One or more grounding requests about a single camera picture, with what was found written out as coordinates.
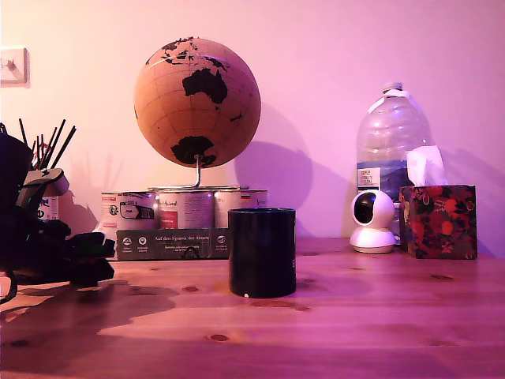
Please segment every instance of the tin can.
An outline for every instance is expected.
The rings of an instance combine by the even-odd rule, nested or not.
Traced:
[[[102,215],[94,231],[116,240],[116,231],[156,229],[158,203],[153,192],[102,192]]]
[[[230,189],[214,193],[215,227],[228,227],[228,211],[237,208],[265,208],[268,206],[266,189]]]
[[[213,192],[175,189],[156,193],[162,229],[206,229],[214,225]]]
[[[43,197],[37,211],[39,220],[57,220],[59,217],[58,196]]]

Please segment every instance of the camera lens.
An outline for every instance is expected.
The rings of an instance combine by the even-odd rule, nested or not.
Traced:
[[[360,223],[369,223],[373,218],[373,203],[376,195],[371,192],[363,193],[354,203],[354,217]]]

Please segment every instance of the wall plate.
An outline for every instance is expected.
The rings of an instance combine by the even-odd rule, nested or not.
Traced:
[[[27,52],[24,47],[17,49],[1,49],[0,59],[2,71],[0,79],[4,84],[24,84],[27,80]],[[11,66],[6,66],[6,62],[11,61]]]

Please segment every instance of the white wall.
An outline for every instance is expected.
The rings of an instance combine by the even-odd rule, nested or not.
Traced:
[[[193,180],[140,134],[133,85],[165,43],[213,39],[248,63],[263,113],[248,149],[204,184],[267,186],[297,209],[301,235],[349,236],[357,128],[382,84],[403,81],[449,179],[477,186],[481,252],[505,257],[504,19],[502,0],[2,0],[2,46],[30,55],[29,88],[1,89],[2,121],[23,118],[30,138],[77,126],[60,166],[67,221],[85,231],[104,190]]]

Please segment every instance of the floral tissue box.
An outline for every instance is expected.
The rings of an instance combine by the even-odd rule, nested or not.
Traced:
[[[477,259],[475,186],[402,187],[400,239],[416,258]]]

